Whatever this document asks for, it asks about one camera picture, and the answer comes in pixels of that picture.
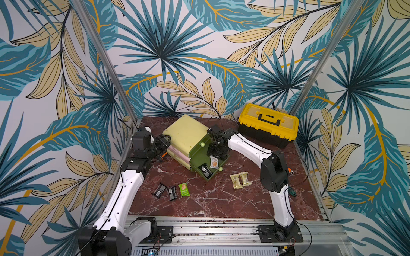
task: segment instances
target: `yellow toolbox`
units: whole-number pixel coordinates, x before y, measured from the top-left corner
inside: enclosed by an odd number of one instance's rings
[[[239,116],[239,133],[284,149],[298,135],[299,119],[248,103]]]

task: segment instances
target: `toolbox lid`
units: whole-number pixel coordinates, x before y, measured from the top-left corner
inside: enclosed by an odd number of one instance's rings
[[[295,140],[298,135],[299,119],[296,116],[252,103],[248,103],[243,109],[239,116],[239,123],[255,130],[267,131],[289,141]]]

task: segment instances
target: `metal post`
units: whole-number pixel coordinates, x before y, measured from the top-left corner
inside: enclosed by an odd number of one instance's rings
[[[121,81],[118,78],[118,75],[114,70],[114,66],[112,65],[108,57],[107,51],[105,50],[105,47],[104,47],[103,42],[101,41],[100,35],[98,34],[96,27],[94,26],[94,23],[91,19],[91,15],[88,12],[87,8],[85,7],[84,1],[83,0],[72,0],[72,3],[73,3],[74,10],[77,12],[78,18],[80,19],[88,36],[93,42],[94,47],[96,48],[96,51],[98,55],[100,56],[100,59],[104,65],[104,68],[108,72],[108,75],[110,76],[112,83],[114,84],[114,87],[117,90],[120,99],[124,103],[125,110],[128,112],[128,115],[131,117],[131,119],[135,123],[137,123],[138,118],[135,115],[131,107],[131,104],[127,98],[127,95],[125,95],[125,91],[124,91],[123,86],[121,85]]]
[[[344,33],[346,32],[347,28],[352,23],[354,17],[356,16],[357,12],[359,11],[363,3],[364,3],[364,0],[352,0],[351,1],[346,13],[340,20],[340,24],[336,27],[333,36],[330,38],[322,55],[319,57],[317,64],[314,66],[312,73],[310,74],[304,87],[299,93],[299,96],[296,99],[295,103],[293,104],[292,109],[290,110],[289,114],[293,116],[296,115],[297,110],[302,105],[310,89],[312,88],[314,82],[316,81],[317,76],[322,71],[323,66],[325,65],[327,60],[330,58],[333,51],[336,49],[336,46],[339,44],[340,40],[343,38]]]

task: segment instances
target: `beige leaf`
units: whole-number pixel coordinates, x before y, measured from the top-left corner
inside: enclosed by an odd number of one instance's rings
[[[339,116],[339,118],[336,120],[335,123],[335,130],[333,131],[333,144],[332,144],[332,155],[334,154],[337,146],[340,143],[340,140],[342,139],[342,125],[338,125],[340,123],[340,120],[342,120],[343,114]]]
[[[211,109],[188,109],[189,111],[193,112],[193,113],[199,113],[199,114],[208,114],[211,116],[218,116],[218,114]]]
[[[330,170],[330,172],[332,173],[342,168],[346,164],[347,159],[349,159],[349,156],[353,152],[353,150],[358,147],[360,147],[360,145],[356,143],[349,143],[347,145],[344,145],[332,160],[332,169]]]
[[[26,98],[40,99],[47,96],[56,85],[61,73],[61,54],[54,55],[41,73],[36,88]]]
[[[112,4],[120,7],[122,10],[125,11],[124,4],[123,4],[123,2],[121,2],[121,0],[111,0],[111,2],[112,2]]]
[[[70,211],[74,210],[75,208],[77,208],[79,205],[81,205],[85,201],[85,198],[87,198],[88,195],[90,195],[97,179],[98,179],[98,175],[92,177],[89,181],[87,181],[87,183],[83,185]]]
[[[73,111],[78,111],[78,109],[76,109],[70,101],[70,112],[73,112]]]
[[[347,175],[337,173],[335,174],[329,181],[329,185],[327,187],[328,192],[336,192],[338,189],[346,186],[347,184]]]
[[[100,172],[109,172],[108,164],[104,161],[101,155],[93,155],[94,166]]]
[[[70,112],[74,111],[78,111],[84,104],[82,103],[82,101],[80,100],[80,98],[78,96],[76,96],[76,92],[74,91],[73,88],[71,88],[71,86],[67,86],[67,92],[68,92],[68,97],[70,98],[70,102],[71,102],[71,106],[70,106]]]
[[[116,173],[118,169],[118,163],[116,160],[111,161],[111,170],[113,173]]]
[[[227,60],[229,61],[233,61],[233,62],[238,62],[240,59],[242,59],[248,52],[250,52],[255,46],[257,48],[257,46],[260,44],[261,42],[256,42],[253,45],[250,46],[246,46],[243,47],[239,50],[236,50],[234,53],[232,53]]]
[[[205,104],[199,100],[181,100],[184,104],[188,106],[193,106],[194,108],[211,108],[208,104]]]
[[[294,10],[293,5],[285,6],[285,14],[283,14],[283,6],[278,6],[278,7],[266,7],[266,6],[258,6],[258,5],[248,5],[248,6],[251,9],[260,11],[263,16],[277,17],[272,23],[285,22],[285,21],[291,20],[297,16],[300,16],[306,13],[305,9],[297,7],[296,14],[293,15],[293,10]]]
[[[202,93],[204,94],[206,102],[208,102],[210,105],[213,105],[215,99],[215,92],[214,90],[212,90],[210,77],[202,83]]]
[[[340,3],[342,0],[320,0],[320,5],[334,5]],[[305,0],[307,5],[319,5],[318,0]]]
[[[246,59],[243,59],[243,60],[239,61],[238,63],[241,64],[242,66],[245,66],[245,64],[246,64]]]
[[[397,145],[405,160],[410,160],[410,145]]]
[[[388,0],[387,8],[394,19],[410,18],[410,3],[408,0]]]
[[[319,182],[317,181],[317,177],[316,177],[316,169],[313,170],[312,172],[312,177],[313,177],[313,184],[315,186],[315,188],[319,191]]]
[[[185,92],[184,87],[179,86],[176,83],[169,82],[169,81],[158,82],[157,87],[166,88],[166,89],[173,89],[173,90],[178,90],[178,91],[181,91],[181,92]]]
[[[108,191],[111,189],[111,186],[112,186],[112,180],[110,180],[108,184],[105,186],[105,189],[101,194],[102,197],[108,193]]]
[[[73,60],[73,62],[81,69],[81,71],[85,73],[84,64],[82,63],[80,57],[78,56],[74,48],[73,41],[71,40],[71,36],[68,31],[64,32],[63,38],[64,38],[64,44],[66,45],[68,55]]]
[[[317,158],[316,152],[314,153],[314,159],[316,161],[317,168],[319,169],[320,178],[322,179],[322,185],[326,186],[326,184],[328,183],[328,172],[325,170],[322,162]]]
[[[329,154],[328,154],[327,149],[323,146],[323,143],[322,143],[321,139],[319,139],[319,152],[321,153],[319,155],[320,155],[320,159],[322,160],[322,163],[325,167],[325,171],[327,173],[329,173],[329,171],[330,171]]]
[[[193,92],[196,96],[198,96],[199,98],[202,98],[201,95],[199,95],[198,89],[197,87],[191,83],[190,81],[188,81],[188,79],[185,79],[185,82],[182,82],[182,77],[181,75],[178,73],[177,74],[178,77],[178,81],[181,83],[181,85],[183,84],[185,86],[186,89],[190,90],[191,92]]]
[[[307,32],[307,35],[305,36],[305,39],[302,41],[306,42],[307,40],[311,39],[314,37],[317,33],[319,33],[323,28],[325,28],[336,16],[337,12],[339,11],[340,5],[330,9],[330,11],[327,11],[324,13],[322,16],[320,16],[310,27],[309,31]]]
[[[93,202],[94,198],[97,196],[98,192],[100,191],[100,188],[101,188],[102,184],[105,182],[108,175],[109,175],[108,173],[104,173],[104,174],[99,175],[98,180],[97,180],[97,182],[96,182],[96,184],[93,188],[93,192],[91,193],[91,197],[88,200],[88,203],[87,203],[86,207],[88,207]]]
[[[289,26],[289,28],[287,28],[285,34],[283,35],[283,39],[282,39],[283,51],[280,54],[281,56],[283,55],[283,52],[287,52],[287,50],[289,50],[290,45],[293,42],[293,38],[295,37],[298,30],[302,27],[307,17],[308,17],[307,15],[300,17],[299,19],[294,21],[292,25]]]
[[[61,87],[57,94],[55,106],[57,109],[58,119],[61,119],[68,114],[68,105],[66,98],[66,79],[64,76],[61,77]]]
[[[327,209],[333,209],[335,202],[329,195],[322,197],[322,199]]]
[[[41,0],[41,2],[46,7],[46,9],[43,8],[43,7],[41,7],[41,8],[43,9],[43,12],[45,12],[47,16],[59,15],[62,12],[64,13],[64,12],[68,11],[68,9],[70,7],[70,2],[67,1],[67,0],[53,0],[52,2],[49,1],[49,0]],[[36,8],[33,8],[32,11],[35,14],[40,14],[40,12]]]
[[[257,49],[258,49],[258,47],[255,47],[255,49],[253,49],[253,51],[246,58],[245,67],[247,67],[247,68],[254,68],[255,67],[256,58],[257,58]]]
[[[40,225],[45,221],[45,219],[50,215],[50,213],[54,210],[55,207],[61,202],[64,195],[60,195],[58,197],[54,197],[50,199],[48,202],[50,204],[43,204],[37,211],[31,215],[30,219],[28,220],[31,225],[26,225],[24,227],[23,233],[21,234],[21,239],[23,239],[24,243],[26,243],[34,233],[39,229]]]
[[[276,110],[276,111],[279,111],[279,112],[281,112],[281,113],[288,114],[288,112],[286,111],[286,109],[283,109],[283,108],[275,108],[275,110]]]
[[[377,6],[376,10],[374,11],[373,16],[371,17],[371,28],[373,28],[374,25],[376,25],[377,21],[379,20],[380,15],[382,14],[384,3],[385,3],[385,0],[380,0],[379,5]]]
[[[63,215],[64,213],[64,207],[68,208],[71,204],[71,202],[74,200],[74,197],[77,193],[78,187],[80,185],[78,184],[74,188],[72,188],[61,200],[61,202],[58,204],[57,208],[55,209],[55,212],[53,216],[51,217],[52,223],[56,223],[58,219]]]
[[[29,43],[38,47],[45,46],[48,43],[48,40],[50,40],[51,50],[54,50],[60,41],[61,29],[63,28],[63,25],[61,22],[53,22],[53,24],[57,30],[55,30],[50,23],[47,23],[39,31],[24,38],[16,39],[10,42],[15,45],[24,45]]]
[[[59,179],[58,181],[55,181],[51,184],[48,184],[48,188],[51,190],[51,192],[45,192],[45,191],[38,191],[38,190],[33,190],[31,193],[35,196],[38,197],[48,197],[51,195],[55,195],[60,193],[61,191],[64,191],[68,189],[69,187],[83,182],[84,179],[71,179],[71,178],[62,178]]]
[[[75,10],[71,12],[71,21],[73,22],[73,29],[75,36],[77,37],[78,42],[80,43],[81,49],[85,54],[85,43],[84,43],[84,34],[82,33],[82,25],[80,19],[77,16]]]
[[[332,114],[326,108],[321,109],[321,112],[322,112],[323,120],[325,121],[326,128],[327,128],[329,136],[330,136],[332,134],[332,131],[333,131]]]
[[[97,174],[88,162],[74,159],[67,152],[66,163],[68,168],[77,175],[90,177]]]
[[[179,97],[181,98],[196,98],[197,96],[190,94],[188,92],[171,92],[170,93],[172,96]]]
[[[282,27],[280,30],[276,31],[273,34],[273,36],[263,46],[261,58],[262,64],[265,63],[270,57],[272,57],[273,52],[278,48],[280,36],[284,29],[285,27]]]
[[[225,113],[226,103],[227,100],[223,96],[216,100],[215,108],[220,115],[223,115]]]
[[[228,41],[232,43],[248,43],[258,39],[269,36],[277,27],[261,27],[246,30],[234,35],[223,35]]]
[[[330,144],[329,132],[326,130],[323,124],[320,126],[319,129],[320,133],[323,134],[323,136],[321,137],[323,139],[323,142],[325,143],[326,147],[330,150],[332,148],[332,145]]]
[[[80,75],[75,68],[74,64],[71,62],[69,59],[66,51],[63,49],[63,60],[64,64],[66,66],[66,71],[68,73],[68,77],[70,78],[70,81],[74,84],[74,86],[77,88],[77,90],[80,92],[81,95],[84,95],[84,88],[81,87],[82,81],[80,79]]]

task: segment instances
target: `snack package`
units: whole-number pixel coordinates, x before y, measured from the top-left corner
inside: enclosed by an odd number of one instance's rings
[[[169,201],[170,202],[178,198],[177,186],[167,188],[167,190],[168,190],[168,195],[169,195]]]
[[[242,188],[242,185],[239,182],[239,174],[231,174],[229,177],[231,177],[233,188]]]
[[[155,190],[155,193],[151,193],[151,194],[159,199],[162,193],[165,191],[165,189],[166,189],[166,186],[162,183],[159,183],[158,188]]]
[[[242,179],[242,186],[246,187],[252,184],[252,181],[248,180],[248,172],[240,172],[238,173]]]
[[[178,185],[180,187],[180,192],[181,192],[181,197],[190,197],[191,195],[189,194],[188,191],[188,184],[187,183],[182,183]]]

